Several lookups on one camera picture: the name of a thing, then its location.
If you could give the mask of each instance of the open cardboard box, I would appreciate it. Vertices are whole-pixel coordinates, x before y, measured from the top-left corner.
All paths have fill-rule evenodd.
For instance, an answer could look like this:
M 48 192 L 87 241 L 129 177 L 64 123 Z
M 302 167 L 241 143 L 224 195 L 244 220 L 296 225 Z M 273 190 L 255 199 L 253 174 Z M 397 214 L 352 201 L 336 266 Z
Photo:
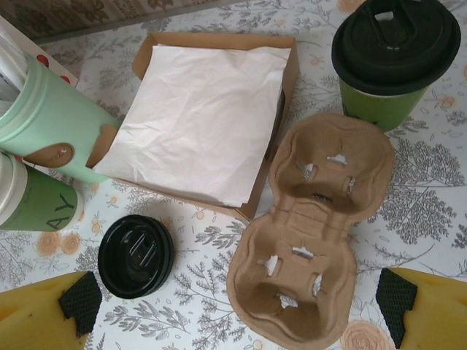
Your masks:
M 133 61 L 133 71 L 140 79 L 142 79 L 146 73 L 146 69 L 149 66 L 151 55 L 153 53 L 153 46 L 157 44 L 181 47 L 215 48 L 224 50 L 251 50 L 257 47 L 278 47 L 291 49 L 282 78 L 283 94 L 281 94 L 281 98 L 278 102 L 279 113 L 276 116 L 274 130 L 271 135 L 271 141 L 269 143 L 268 150 L 266 151 L 263 164 L 261 165 L 258 176 L 256 177 L 256 181 L 248 203 L 243 204 L 240 208 L 230 208 L 226 206 L 216 206 L 209 203 L 202 203 L 187 198 L 180 198 L 178 196 L 173 196 L 170 193 L 161 193 L 163 195 L 179 198 L 181 200 L 187 201 L 188 203 L 193 203 L 197 206 L 230 215 L 240 220 L 252 220 L 255 216 L 261 193 L 263 192 L 266 177 L 269 172 L 269 166 L 271 165 L 272 159 L 274 158 L 274 155 L 277 151 L 278 138 L 280 135 L 279 131 L 284 126 L 287 119 L 287 113 L 290 107 L 290 102 L 292 101 L 293 91 L 295 90 L 296 81 L 298 79 L 299 66 L 295 38 L 289 36 L 263 36 L 252 34 L 151 33 L 143 42 Z

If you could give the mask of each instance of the black plastic lid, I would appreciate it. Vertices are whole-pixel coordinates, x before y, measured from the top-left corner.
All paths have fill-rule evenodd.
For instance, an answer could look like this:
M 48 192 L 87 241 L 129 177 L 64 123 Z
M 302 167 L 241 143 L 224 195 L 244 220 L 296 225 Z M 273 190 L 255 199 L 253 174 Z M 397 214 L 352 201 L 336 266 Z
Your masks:
M 99 247 L 99 273 L 112 294 L 134 299 L 162 286 L 174 257 L 174 243 L 161 222 L 129 215 L 117 220 L 105 233 Z
M 368 0 L 337 30 L 332 60 L 353 88 L 393 96 L 438 79 L 459 46 L 459 24 L 437 0 Z

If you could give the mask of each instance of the cardboard cup holder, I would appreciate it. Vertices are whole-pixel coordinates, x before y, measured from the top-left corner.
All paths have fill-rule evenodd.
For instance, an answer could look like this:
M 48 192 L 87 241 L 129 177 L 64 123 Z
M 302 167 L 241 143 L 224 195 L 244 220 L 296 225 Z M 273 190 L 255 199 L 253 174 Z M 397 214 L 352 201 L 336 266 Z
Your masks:
M 296 123 L 271 165 L 272 210 L 243 232 L 228 272 L 240 319 L 288 349 L 344 332 L 357 265 L 347 234 L 381 205 L 394 150 L 375 125 L 337 114 Z

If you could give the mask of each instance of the table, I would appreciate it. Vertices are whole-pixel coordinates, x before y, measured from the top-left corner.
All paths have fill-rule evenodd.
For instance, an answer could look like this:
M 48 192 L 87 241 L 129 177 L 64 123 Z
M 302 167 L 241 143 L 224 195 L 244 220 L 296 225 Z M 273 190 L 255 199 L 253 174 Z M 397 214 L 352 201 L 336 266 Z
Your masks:
M 54 42 L 47 51 L 80 76 L 78 90 L 121 119 L 139 86 L 131 62 L 151 31 L 297 35 L 301 76 L 291 111 L 294 123 L 317 112 L 341 112 L 331 40 L 360 2 L 250 1 Z M 350 233 L 358 283 L 350 325 L 330 349 L 394 349 L 374 298 L 385 266 L 467 281 L 467 7 L 455 16 L 463 30 L 458 56 L 411 117 L 388 133 L 397 154 L 389 192 L 378 212 Z M 162 289 L 136 300 L 121 300 L 103 289 L 86 350 L 281 349 L 245 327 L 228 303 L 225 278 L 244 223 L 110 180 L 74 185 L 86 203 L 72 230 L 0 232 L 0 291 L 72 271 L 96 272 L 106 229 L 130 213 L 150 215 L 174 237 L 174 271 Z M 260 212 L 268 211 L 271 201 L 266 185 Z

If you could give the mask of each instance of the cardboard box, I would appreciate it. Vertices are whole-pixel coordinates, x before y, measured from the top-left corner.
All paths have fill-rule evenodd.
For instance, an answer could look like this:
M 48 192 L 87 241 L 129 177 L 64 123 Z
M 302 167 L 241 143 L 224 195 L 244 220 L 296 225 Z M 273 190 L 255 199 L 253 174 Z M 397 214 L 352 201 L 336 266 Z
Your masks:
M 252 220 L 255 216 L 261 193 L 263 192 L 264 184 L 269 172 L 269 166 L 271 165 L 272 159 L 277 151 L 280 130 L 287 119 L 290 102 L 292 101 L 293 92 L 300 72 L 295 38 L 289 36 L 263 36 L 253 34 L 151 33 L 142 43 L 142 46 L 133 61 L 133 71 L 140 79 L 142 79 L 146 73 L 146 69 L 149 66 L 151 55 L 153 53 L 153 46 L 157 44 L 224 50 L 251 50 L 257 47 L 290 48 L 290 56 L 282 78 L 283 94 L 278 102 L 279 113 L 276 117 L 276 122 L 274 123 L 274 130 L 271 135 L 268 150 L 266 151 L 266 156 L 258 172 L 248 203 L 242 205 L 240 208 L 230 208 L 226 206 L 202 203 L 187 198 L 180 198 L 188 203 L 193 203 L 197 206 L 231 215 L 232 217 L 240 220 Z M 174 197 L 173 195 L 170 195 L 170 193 L 162 194 Z
M 48 55 L 43 49 L 33 43 L 26 35 L 17 30 L 12 24 L 0 16 L 0 26 L 7 32 L 7 34 L 13 39 L 16 45 L 24 52 L 28 53 L 32 57 L 39 59 L 43 62 L 51 71 L 62 77 L 65 81 L 71 85 L 76 86 L 78 78 L 71 74 L 65 67 L 59 62 L 54 60 L 52 56 Z

